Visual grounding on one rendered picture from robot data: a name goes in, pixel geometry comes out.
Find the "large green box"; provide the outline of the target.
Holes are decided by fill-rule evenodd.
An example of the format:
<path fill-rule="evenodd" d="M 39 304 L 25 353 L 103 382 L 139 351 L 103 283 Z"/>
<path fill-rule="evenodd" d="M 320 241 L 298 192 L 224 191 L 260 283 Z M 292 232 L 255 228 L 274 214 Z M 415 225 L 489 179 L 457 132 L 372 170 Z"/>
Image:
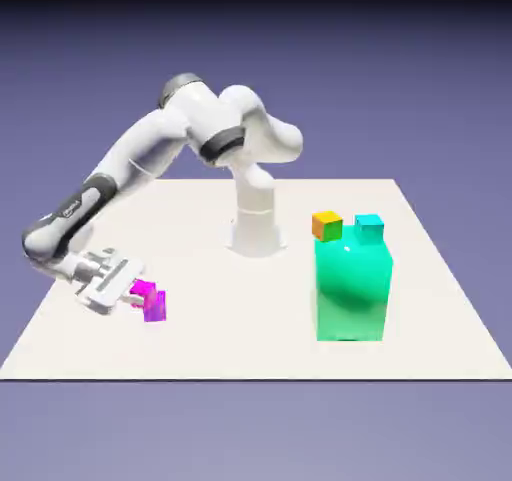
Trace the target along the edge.
<path fill-rule="evenodd" d="M 316 338 L 381 341 L 393 259 L 383 240 L 363 240 L 354 225 L 342 237 L 314 242 Z"/>

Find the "small magenta cube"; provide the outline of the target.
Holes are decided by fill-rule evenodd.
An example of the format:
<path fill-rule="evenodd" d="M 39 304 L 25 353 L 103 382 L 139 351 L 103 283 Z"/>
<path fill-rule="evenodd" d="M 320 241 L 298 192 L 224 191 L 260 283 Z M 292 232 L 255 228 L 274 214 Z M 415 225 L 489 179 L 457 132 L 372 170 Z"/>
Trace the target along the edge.
<path fill-rule="evenodd" d="M 160 322 L 166 320 L 166 292 L 157 289 L 154 282 L 137 279 L 129 293 L 138 294 L 145 298 L 141 309 L 145 322 Z"/>

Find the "small cyan cube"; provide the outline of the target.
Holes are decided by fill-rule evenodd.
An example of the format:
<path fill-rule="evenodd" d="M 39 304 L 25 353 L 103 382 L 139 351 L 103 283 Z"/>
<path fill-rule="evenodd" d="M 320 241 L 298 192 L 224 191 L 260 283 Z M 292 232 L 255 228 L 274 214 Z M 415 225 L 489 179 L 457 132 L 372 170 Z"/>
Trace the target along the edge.
<path fill-rule="evenodd" d="M 377 245 L 384 242 L 384 222 L 378 214 L 358 214 L 354 226 L 361 244 Z"/>

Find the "small orange cube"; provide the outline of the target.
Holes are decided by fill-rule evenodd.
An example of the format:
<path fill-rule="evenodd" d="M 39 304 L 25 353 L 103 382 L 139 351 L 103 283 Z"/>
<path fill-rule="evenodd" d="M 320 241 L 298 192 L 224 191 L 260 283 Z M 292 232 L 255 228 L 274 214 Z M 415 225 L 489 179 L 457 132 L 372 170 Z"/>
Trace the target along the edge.
<path fill-rule="evenodd" d="M 336 241 L 342 238 L 343 219 L 334 211 L 312 214 L 312 234 L 320 242 Z"/>

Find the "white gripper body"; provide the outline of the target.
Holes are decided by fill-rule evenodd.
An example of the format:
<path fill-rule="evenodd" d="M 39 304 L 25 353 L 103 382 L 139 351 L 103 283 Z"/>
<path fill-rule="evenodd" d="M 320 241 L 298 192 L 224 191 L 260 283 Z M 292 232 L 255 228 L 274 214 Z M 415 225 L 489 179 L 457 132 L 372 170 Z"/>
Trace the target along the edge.
<path fill-rule="evenodd" d="M 110 313 L 143 273 L 144 263 L 135 258 L 114 257 L 79 292 L 79 302 L 100 314 Z"/>

